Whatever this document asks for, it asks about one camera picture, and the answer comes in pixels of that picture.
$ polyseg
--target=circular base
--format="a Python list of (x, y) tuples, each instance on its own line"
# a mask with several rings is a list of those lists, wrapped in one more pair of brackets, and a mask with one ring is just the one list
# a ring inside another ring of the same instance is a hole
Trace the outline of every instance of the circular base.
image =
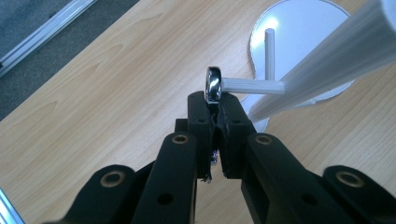
[[(348, 13), (335, 3), (325, 0), (286, 0), (268, 8), (253, 29), (250, 37), (251, 60), (255, 78), (265, 79), (265, 30), (275, 30), (275, 80), (281, 80), (297, 63), (334, 31)], [(341, 93), (352, 82), (329, 90), (304, 103), (312, 105)], [(250, 94), (241, 103), (245, 111), (261, 98)], [(255, 124), (258, 132), (266, 128), (266, 121)]]

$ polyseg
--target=table surface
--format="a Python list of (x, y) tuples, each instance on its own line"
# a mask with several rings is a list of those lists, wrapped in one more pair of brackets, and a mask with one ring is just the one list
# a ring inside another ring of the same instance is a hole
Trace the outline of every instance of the table surface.
[[(57, 220), (91, 175), (110, 164), (155, 160), (206, 68), (253, 77), (248, 41), (275, 0), (141, 0), (0, 123), (0, 187), (26, 223)], [(353, 13), (364, 0), (334, 1)], [(359, 169), (396, 195), (396, 66), (341, 95), (271, 117), (310, 171)], [(220, 165), (198, 183), (197, 223), (249, 223), (240, 181)]]

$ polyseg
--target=light wood tabletop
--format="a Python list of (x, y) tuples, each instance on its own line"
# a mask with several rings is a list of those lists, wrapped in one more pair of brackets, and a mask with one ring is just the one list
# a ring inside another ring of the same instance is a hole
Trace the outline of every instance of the light wood tabletop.
[[(253, 77), (248, 41), (276, 0), (141, 0), (0, 123), (0, 188), (26, 223), (57, 220), (97, 170), (154, 161), (206, 68)], [(353, 13), (364, 0), (334, 1)], [(396, 195), (396, 65), (326, 102), (270, 118), (310, 171), (359, 169)], [(196, 223), (252, 222), (240, 181), (213, 167)]]

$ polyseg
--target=floor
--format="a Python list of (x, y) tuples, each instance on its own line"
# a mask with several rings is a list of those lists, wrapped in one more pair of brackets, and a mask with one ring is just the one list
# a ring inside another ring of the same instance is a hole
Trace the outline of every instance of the floor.
[[(0, 58), (71, 0), (0, 1)], [(0, 78), (0, 120), (40, 88), (138, 0), (98, 0)]]

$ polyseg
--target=gray carpet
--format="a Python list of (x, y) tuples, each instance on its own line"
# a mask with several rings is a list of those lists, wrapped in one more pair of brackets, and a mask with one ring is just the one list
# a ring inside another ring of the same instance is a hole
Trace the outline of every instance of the gray carpet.
[[(134, 6), (137, 1), (138, 0), (98, 0), (93, 6), (87, 9), (77, 19), (65, 27), (59, 34), (47, 42), (42, 48), (30, 54), (7, 74), (1, 77), (0, 120), (11, 113), (18, 105), (25, 101), (47, 80), (49, 80), (62, 67), (70, 62), (83, 49), (85, 49), (97, 36), (99, 36), (105, 29), (114, 23), (128, 9)], [(57, 1), (23, 0), (22, 2), (37, 2), (38, 4), (42, 4), (43, 2), (52, 3)], [(61, 9), (68, 2), (68, 0), (62, 0), (54, 4), (52, 7), (46, 6), (46, 8), (31, 4), (31, 9), (41, 11), (41, 13), (34, 14), (38, 15), (38, 17), (42, 17), (44, 15), (44, 17), (47, 17), (45, 20), (47, 20), (51, 15), (55, 14), (57, 10)], [(23, 17), (23, 13), (21, 12), (18, 14), (18, 17)], [(32, 17), (33, 16), (29, 16), (27, 18), (28, 20), (34, 20), (35, 17)], [(1, 35), (5, 34), (3, 33), (5, 29), (11, 29), (9, 27), (7, 28), (8, 22), (3, 24), (1, 21), (10, 20), (12, 19), (0, 20)], [(2, 53), (8, 52), (15, 46), (15, 43), (10, 42), (3, 42), (3, 44), (6, 46), (1, 48)]]

